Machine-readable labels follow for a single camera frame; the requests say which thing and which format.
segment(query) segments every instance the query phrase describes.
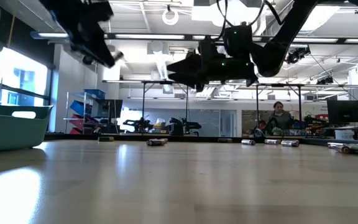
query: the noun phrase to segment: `blue bin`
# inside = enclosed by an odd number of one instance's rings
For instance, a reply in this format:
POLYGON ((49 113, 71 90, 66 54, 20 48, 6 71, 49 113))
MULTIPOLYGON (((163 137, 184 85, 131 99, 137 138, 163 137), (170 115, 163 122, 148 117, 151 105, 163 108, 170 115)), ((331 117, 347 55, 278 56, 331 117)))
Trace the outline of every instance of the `blue bin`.
MULTIPOLYGON (((80 115, 80 116, 84 116, 84 103, 74 100, 73 103, 70 105, 70 108, 75 111, 76 114, 80 115)), ((91 105, 86 105, 86 109, 85 109, 85 113, 86 115, 91 115, 92 113, 92 106, 91 105)))
POLYGON ((52 106, 0 106, 0 151, 35 147, 44 140, 52 106), (35 117, 16 117, 30 113, 35 117))
POLYGON ((85 93, 95 95, 98 99, 101 99, 101 100, 104 100, 104 98, 106 97, 105 92, 103 92, 101 90, 85 89, 84 91, 85 91, 85 93))

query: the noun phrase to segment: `black robotic arm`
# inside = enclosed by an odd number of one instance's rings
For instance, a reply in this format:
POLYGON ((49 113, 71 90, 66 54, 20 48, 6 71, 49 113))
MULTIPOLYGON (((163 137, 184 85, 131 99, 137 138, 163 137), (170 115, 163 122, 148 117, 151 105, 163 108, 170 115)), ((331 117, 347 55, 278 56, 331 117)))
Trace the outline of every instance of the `black robotic arm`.
MULTIPOLYGON (((274 77, 279 73, 288 49, 305 24, 313 9, 325 2, 343 3, 330 0, 294 0, 292 9, 277 35, 264 46, 252 42, 252 28, 249 25, 232 26, 223 33, 223 45, 231 58, 226 58, 216 50, 211 38, 200 41, 200 55, 192 55, 167 67, 169 78, 202 91, 210 81, 246 79, 247 85, 257 81, 254 64, 263 77, 274 77)), ((358 6, 358 0, 349 2, 358 6)))
MULTIPOLYGON (((247 24, 228 27, 223 32, 223 46, 231 56, 217 51, 217 43, 207 36, 199 42, 200 54, 190 54, 186 59, 167 66, 173 74, 169 78, 202 91, 210 81, 246 79, 247 85, 257 81, 254 63, 264 77, 274 77, 281 69, 288 49, 313 9, 325 2, 345 0, 294 0, 292 9, 277 35, 265 46, 252 41, 252 27, 247 24)), ((112 56, 105 41, 104 31, 98 22, 108 21, 113 12, 108 1, 91 3, 91 0, 40 0, 51 16, 66 31, 71 48, 84 55, 83 62, 97 61, 106 67, 114 66, 123 57, 121 52, 112 56)), ((349 0, 358 6, 358 0, 349 0)))

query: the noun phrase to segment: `computer monitor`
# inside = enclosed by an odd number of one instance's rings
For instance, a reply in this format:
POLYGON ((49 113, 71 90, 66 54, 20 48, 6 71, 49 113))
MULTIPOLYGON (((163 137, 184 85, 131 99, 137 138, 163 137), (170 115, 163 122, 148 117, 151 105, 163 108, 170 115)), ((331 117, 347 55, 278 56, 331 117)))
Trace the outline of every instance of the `computer monitor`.
POLYGON ((110 117, 120 118, 122 100, 96 100, 92 108, 92 117, 94 118, 109 118, 109 104, 110 117))
POLYGON ((357 100, 328 100, 328 121, 330 124, 358 122, 357 100))

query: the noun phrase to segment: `person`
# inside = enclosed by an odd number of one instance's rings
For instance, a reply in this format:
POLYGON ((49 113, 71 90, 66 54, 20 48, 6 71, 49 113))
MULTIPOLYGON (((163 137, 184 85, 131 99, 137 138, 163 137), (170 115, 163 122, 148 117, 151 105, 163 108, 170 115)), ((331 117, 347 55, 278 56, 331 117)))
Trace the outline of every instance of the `person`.
POLYGON ((274 105, 274 111, 269 117, 269 121, 275 123, 276 128, 288 130, 292 126, 292 116, 289 112, 284 110, 284 105, 277 101, 274 105))

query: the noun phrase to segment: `teal plastic bin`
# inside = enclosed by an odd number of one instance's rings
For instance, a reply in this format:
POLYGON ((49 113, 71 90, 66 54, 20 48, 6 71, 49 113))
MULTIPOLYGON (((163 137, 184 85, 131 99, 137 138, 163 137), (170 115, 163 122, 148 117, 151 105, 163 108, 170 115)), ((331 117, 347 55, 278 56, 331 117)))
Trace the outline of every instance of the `teal plastic bin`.
POLYGON ((0 151, 41 144, 51 109, 52 106, 0 106, 0 151))

